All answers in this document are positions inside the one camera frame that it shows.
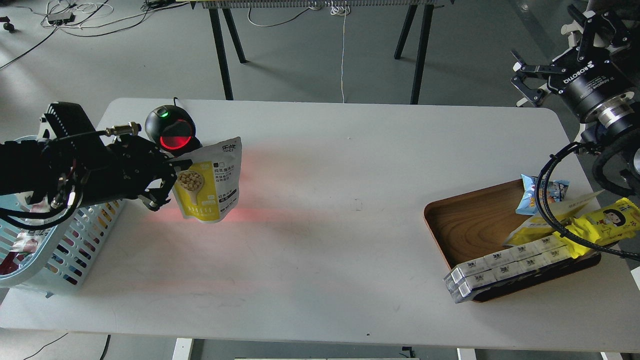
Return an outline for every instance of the snack bag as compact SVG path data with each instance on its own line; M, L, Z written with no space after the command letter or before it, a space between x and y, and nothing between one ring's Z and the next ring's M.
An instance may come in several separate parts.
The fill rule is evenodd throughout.
M177 174L173 194L184 218L219 222L239 196L242 142L240 137L201 147L179 157L193 165Z
M558 221L562 222L576 215L584 206L586 206L593 198L598 196L602 190L581 196L575 200L567 200L563 202L555 202L549 204L551 212L556 216ZM547 224L540 214L536 214L528 218L522 225L511 232L504 243L504 246L522 245L547 235L551 235L554 230Z
M536 181L537 176L522 176L522 184L524 185L524 195L520 205L516 209L516 214L520 215L533 215L538 212L536 207ZM547 199L549 203L560 202L564 199L564 195L569 187L569 181L567 180L555 180L549 183L547 188Z
M35 204L31 207L30 212L32 213L46 213L50 211L51 208L46 200ZM27 224L29 225L42 225L45 223L45 220L42 219L29 219L27 220ZM38 250L40 244L47 238L47 235L51 231L49 229L42 230L20 230L20 233L15 237L15 241L11 246L12 252L26 252L32 254Z
M640 211L629 199L620 199L610 206L592 211L572 220L566 228L573 234L600 246L631 238L640 229ZM591 249L556 235L566 243L572 258L582 256Z

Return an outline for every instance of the laundry basket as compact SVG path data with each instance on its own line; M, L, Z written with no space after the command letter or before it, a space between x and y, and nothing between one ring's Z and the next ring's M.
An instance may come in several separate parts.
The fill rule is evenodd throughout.
M77 290L86 279L123 205L124 201L115 200L79 208L74 216L53 227L38 250L29 255L10 253L20 229L0 220L0 261L8 256L13 258L13 271L0 275L0 288L26 288L41 291L46 297ZM0 197L0 207L28 211L15 195Z

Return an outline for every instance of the connector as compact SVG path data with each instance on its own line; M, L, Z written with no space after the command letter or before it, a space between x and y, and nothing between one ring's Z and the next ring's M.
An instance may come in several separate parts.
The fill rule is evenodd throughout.
M53 13L47 16L49 25L60 26L75 20L76 16L72 12Z

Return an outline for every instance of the white table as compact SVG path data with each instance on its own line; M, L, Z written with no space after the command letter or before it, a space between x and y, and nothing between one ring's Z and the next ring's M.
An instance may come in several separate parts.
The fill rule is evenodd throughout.
M119 99L99 128L166 99ZM242 136L218 224L130 202L73 296L11 290L0 326L188 338L640 352L621 259L454 304L424 206L537 174L567 137L549 110L184 101L204 144ZM575 157L557 170L590 192Z

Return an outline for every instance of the stacked boxes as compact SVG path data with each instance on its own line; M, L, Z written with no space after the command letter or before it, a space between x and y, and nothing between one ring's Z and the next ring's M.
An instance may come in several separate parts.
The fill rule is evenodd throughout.
M459 264L444 278L444 283L455 303L459 303L569 258L566 245L552 235Z

